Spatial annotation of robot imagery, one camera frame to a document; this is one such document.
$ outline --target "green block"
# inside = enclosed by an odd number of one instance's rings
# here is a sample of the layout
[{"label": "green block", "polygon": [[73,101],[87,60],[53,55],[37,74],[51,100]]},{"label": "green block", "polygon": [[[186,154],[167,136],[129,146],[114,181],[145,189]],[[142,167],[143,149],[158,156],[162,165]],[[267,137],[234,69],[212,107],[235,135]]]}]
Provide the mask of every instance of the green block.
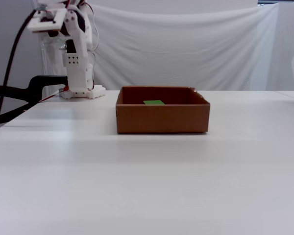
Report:
[{"label": "green block", "polygon": [[145,100],[144,104],[164,105],[165,103],[161,100]]}]

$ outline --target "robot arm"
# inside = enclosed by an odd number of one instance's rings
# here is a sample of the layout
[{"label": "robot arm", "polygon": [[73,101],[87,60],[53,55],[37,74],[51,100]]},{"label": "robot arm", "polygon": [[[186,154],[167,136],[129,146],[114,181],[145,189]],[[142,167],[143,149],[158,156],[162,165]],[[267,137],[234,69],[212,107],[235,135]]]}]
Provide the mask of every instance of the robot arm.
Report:
[{"label": "robot arm", "polygon": [[88,51],[93,47],[92,28],[87,15],[86,0],[45,4],[28,24],[32,32],[48,32],[56,37],[62,33],[66,37],[63,64],[67,69],[69,90],[61,93],[64,98],[96,98],[105,95],[105,88],[95,86],[93,65]]}]

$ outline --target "brown cardboard box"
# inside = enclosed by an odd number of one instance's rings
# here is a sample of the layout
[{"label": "brown cardboard box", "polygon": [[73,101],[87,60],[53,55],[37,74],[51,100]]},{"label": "brown cardboard box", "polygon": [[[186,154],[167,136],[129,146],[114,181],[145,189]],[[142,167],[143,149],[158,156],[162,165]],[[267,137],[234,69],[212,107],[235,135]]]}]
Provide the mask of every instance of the brown cardboard box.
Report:
[{"label": "brown cardboard box", "polygon": [[202,133],[208,131],[210,104],[190,87],[126,86],[116,111],[118,133]]}]

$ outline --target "table surface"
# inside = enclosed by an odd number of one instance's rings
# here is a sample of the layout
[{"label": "table surface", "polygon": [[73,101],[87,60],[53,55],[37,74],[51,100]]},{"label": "table surface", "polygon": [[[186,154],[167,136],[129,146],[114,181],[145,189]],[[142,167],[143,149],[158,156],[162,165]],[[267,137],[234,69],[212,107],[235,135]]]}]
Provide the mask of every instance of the table surface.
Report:
[{"label": "table surface", "polygon": [[294,235],[294,92],[200,92],[202,135],[117,135],[118,93],[0,128],[0,235]]}]

